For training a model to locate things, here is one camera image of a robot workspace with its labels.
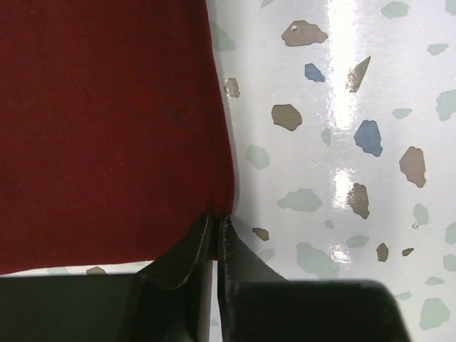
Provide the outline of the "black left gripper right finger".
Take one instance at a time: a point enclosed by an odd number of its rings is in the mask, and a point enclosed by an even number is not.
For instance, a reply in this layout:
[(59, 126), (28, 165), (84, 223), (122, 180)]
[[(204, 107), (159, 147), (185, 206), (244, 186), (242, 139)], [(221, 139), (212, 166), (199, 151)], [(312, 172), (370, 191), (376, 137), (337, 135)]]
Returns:
[(384, 285), (369, 280), (287, 280), (220, 223), (217, 295), (224, 341), (410, 340)]

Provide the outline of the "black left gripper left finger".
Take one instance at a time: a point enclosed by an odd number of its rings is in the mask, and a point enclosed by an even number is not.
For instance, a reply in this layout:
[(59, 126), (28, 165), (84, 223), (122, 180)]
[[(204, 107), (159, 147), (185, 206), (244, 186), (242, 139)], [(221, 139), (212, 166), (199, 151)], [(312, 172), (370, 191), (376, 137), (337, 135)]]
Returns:
[(134, 274), (4, 277), (3, 341), (207, 341), (211, 233), (202, 214)]

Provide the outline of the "dark red t shirt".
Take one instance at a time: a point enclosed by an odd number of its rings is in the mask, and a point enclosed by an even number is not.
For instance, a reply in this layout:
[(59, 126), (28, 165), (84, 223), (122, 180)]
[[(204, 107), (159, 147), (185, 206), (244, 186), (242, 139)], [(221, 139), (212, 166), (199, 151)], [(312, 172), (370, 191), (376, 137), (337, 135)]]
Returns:
[(234, 201), (204, 1), (1, 3), (1, 272), (153, 260)]

